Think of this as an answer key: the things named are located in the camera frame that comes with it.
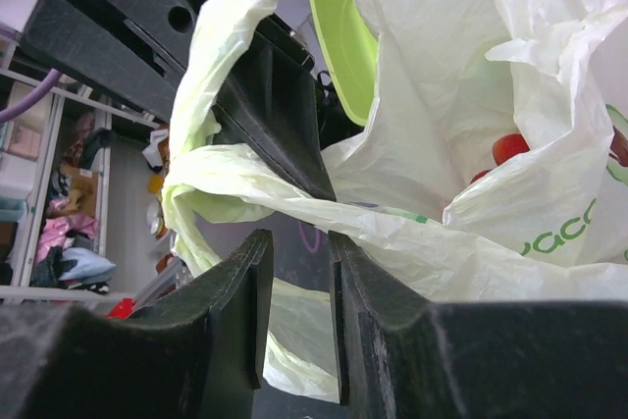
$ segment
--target green label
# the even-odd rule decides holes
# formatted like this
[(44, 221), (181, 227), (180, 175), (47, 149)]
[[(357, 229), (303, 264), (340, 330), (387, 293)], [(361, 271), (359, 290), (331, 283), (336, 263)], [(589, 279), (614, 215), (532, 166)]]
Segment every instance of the green label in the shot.
[(591, 210), (596, 205), (594, 198), (587, 211), (582, 216), (570, 218), (565, 221), (559, 230), (553, 232), (548, 231), (541, 233), (532, 242), (523, 244), (523, 252), (521, 255), (527, 255), (531, 250), (535, 250), (541, 254), (551, 254), (559, 247), (565, 245), (570, 240), (580, 237), (591, 224)]

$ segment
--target pink cloth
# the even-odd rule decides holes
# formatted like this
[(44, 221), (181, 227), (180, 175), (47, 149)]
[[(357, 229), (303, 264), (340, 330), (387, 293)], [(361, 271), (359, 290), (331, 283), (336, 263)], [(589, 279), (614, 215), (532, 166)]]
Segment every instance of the pink cloth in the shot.
[(37, 242), (35, 264), (46, 258), (51, 247), (63, 247), (66, 241), (66, 233), (69, 230), (78, 231), (90, 239), (94, 239), (96, 231), (98, 231), (98, 222), (81, 213), (46, 220), (43, 232)]

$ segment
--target gray floor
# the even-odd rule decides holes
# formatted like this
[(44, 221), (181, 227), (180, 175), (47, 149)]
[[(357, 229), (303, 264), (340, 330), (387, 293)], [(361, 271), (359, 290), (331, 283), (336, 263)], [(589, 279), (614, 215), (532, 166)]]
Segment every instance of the gray floor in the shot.
[[(329, 248), (326, 237), (317, 254), (310, 254), (301, 241), (296, 221), (275, 214), (255, 223), (211, 225), (198, 219), (198, 227), (207, 242), (222, 257), (239, 246), (251, 231), (263, 228), (273, 231), (275, 277), (291, 284), (319, 291), (329, 290)], [(308, 229), (311, 241), (314, 230)], [(348, 417), (347, 409), (337, 404), (294, 396), (269, 385), (255, 394), (254, 419), (340, 419)]]

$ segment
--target white plastic bag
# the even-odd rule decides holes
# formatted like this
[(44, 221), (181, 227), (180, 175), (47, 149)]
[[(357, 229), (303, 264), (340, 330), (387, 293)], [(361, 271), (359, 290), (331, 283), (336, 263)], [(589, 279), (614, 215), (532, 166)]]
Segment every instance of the white plastic bag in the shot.
[[(379, 77), (365, 132), (324, 152), (339, 203), (282, 181), (244, 144), (205, 145), (216, 93), (276, 2), (210, 0), (199, 17), (163, 193), (195, 274), (218, 262), (195, 211), (226, 222), (274, 210), (351, 236), (435, 301), (628, 298), (628, 267), (607, 263), (628, 248), (628, 188), (606, 169), (613, 128), (588, 69), (626, 0), (357, 0), (380, 35)], [(467, 188), (517, 127), (532, 151)], [(335, 374), (329, 297), (275, 281), (265, 378), (337, 400)]]

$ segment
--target yellow object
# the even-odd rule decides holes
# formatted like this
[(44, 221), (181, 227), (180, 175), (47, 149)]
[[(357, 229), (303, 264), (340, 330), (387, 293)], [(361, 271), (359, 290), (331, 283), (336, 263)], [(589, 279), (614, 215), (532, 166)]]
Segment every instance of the yellow object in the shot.
[(347, 116), (366, 125), (375, 87), (377, 40), (353, 0), (310, 0), (314, 26)]
[(148, 179), (147, 189), (150, 193), (157, 193), (164, 186), (164, 178), (157, 175), (150, 176)]

